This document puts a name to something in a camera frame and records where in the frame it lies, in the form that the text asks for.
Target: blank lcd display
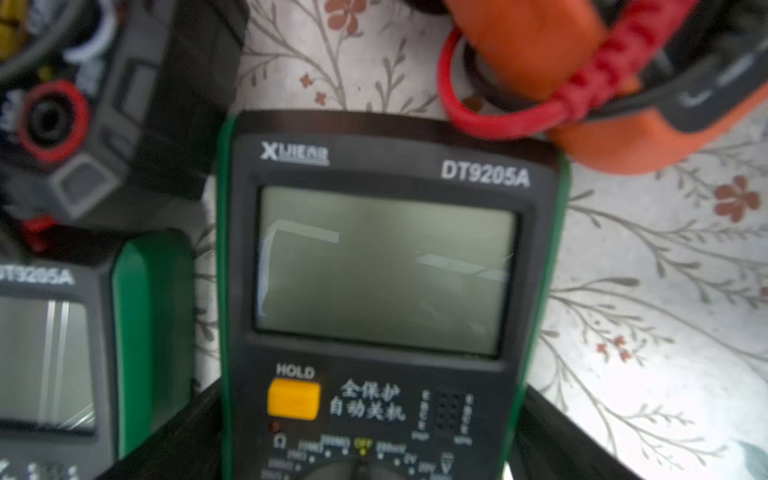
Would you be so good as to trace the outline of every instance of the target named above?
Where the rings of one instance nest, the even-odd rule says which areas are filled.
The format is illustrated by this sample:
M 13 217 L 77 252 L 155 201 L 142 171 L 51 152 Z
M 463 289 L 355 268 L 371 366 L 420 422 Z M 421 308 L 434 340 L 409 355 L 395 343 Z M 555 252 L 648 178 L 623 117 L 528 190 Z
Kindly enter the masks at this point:
M 92 432 L 85 307 L 0 296 L 0 385 L 0 421 Z
M 493 356 L 516 216 L 265 187 L 257 329 Z

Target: digital multimeter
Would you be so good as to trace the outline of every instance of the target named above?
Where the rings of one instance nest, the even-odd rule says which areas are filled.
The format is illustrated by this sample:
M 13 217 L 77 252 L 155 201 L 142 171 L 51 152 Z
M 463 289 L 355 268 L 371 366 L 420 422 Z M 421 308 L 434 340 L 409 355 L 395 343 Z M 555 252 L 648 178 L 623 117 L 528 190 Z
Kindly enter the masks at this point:
M 80 232 L 0 259 L 0 478 L 92 480 L 189 402 L 191 248 Z
M 220 142 L 224 478 L 498 478 L 563 157 L 346 112 L 246 112 Z

